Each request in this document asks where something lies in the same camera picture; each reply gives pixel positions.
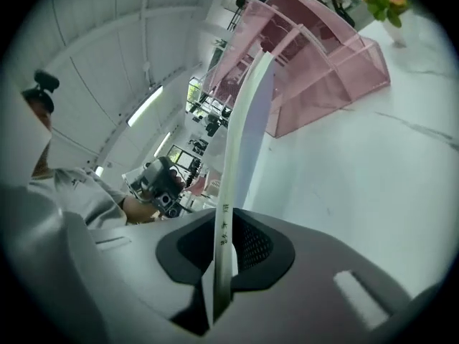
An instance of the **ceiling light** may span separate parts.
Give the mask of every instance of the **ceiling light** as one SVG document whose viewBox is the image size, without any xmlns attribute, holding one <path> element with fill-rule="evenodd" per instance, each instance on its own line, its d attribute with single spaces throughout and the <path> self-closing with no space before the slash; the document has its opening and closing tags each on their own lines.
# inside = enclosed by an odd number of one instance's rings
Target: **ceiling light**
<svg viewBox="0 0 459 344">
<path fill-rule="evenodd" d="M 156 152 L 154 153 L 154 157 L 156 158 L 156 156 L 159 154 L 159 152 L 161 151 L 161 149 L 163 148 L 164 144 L 166 143 L 167 139 L 169 139 L 169 136 L 171 136 L 171 133 L 167 133 L 166 137 L 164 138 L 163 141 L 161 141 L 161 144 L 159 144 L 159 147 L 158 149 L 156 149 Z"/>
<path fill-rule="evenodd" d="M 137 121 L 137 119 L 142 115 L 142 113 L 148 108 L 153 101 L 159 97 L 159 95 L 163 92 L 163 87 L 160 86 L 155 92 L 148 97 L 142 105 L 129 117 L 128 119 L 128 125 L 132 127 L 134 123 Z"/>
<path fill-rule="evenodd" d="M 103 172 L 103 167 L 100 167 L 98 166 L 96 169 L 95 169 L 95 174 L 98 175 L 100 177 L 100 175 L 102 174 Z"/>
</svg>

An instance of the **pink mesh tray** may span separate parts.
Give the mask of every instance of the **pink mesh tray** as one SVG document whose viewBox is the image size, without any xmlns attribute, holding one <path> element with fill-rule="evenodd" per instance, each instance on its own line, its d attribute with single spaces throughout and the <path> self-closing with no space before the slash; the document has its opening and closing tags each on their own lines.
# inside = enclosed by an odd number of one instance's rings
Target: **pink mesh tray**
<svg viewBox="0 0 459 344">
<path fill-rule="evenodd" d="M 276 138 L 390 84 L 379 45 L 316 0 L 249 0 L 203 91 L 232 108 L 261 49 L 275 56 L 266 131 Z"/>
</svg>

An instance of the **white ceiling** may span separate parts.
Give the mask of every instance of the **white ceiling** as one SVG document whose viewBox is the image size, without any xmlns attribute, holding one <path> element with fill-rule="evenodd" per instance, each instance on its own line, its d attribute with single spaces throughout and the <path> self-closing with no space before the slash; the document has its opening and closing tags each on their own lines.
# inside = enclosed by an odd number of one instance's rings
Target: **white ceiling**
<svg viewBox="0 0 459 344">
<path fill-rule="evenodd" d="M 41 0 L 7 55 L 17 86 L 36 69 L 60 80 L 52 95 L 52 166 L 141 162 L 183 122 L 187 82 L 199 64 L 197 22 L 214 0 Z M 150 64 L 146 74 L 144 67 Z M 150 85 L 163 94 L 129 128 Z"/>
</svg>

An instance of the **gray shirt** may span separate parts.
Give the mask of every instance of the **gray shirt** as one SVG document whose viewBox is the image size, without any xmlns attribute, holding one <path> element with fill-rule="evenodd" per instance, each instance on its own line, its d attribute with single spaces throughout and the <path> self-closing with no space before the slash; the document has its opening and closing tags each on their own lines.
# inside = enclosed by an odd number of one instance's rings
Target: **gray shirt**
<svg viewBox="0 0 459 344">
<path fill-rule="evenodd" d="M 126 225 L 119 203 L 127 195 L 111 188 L 90 169 L 51 170 L 46 176 L 33 178 L 29 190 L 51 198 L 63 211 L 81 215 L 90 229 Z"/>
</svg>

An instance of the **white marble table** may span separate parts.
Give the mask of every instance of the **white marble table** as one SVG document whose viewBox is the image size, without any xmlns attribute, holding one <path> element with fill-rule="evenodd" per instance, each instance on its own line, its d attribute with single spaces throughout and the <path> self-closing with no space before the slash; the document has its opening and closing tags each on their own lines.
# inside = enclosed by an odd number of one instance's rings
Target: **white marble table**
<svg viewBox="0 0 459 344">
<path fill-rule="evenodd" d="M 279 139 L 265 134 L 245 209 L 324 231 L 415 296 L 459 240 L 459 84 L 437 26 L 396 48 L 379 22 L 392 84 Z"/>
</svg>

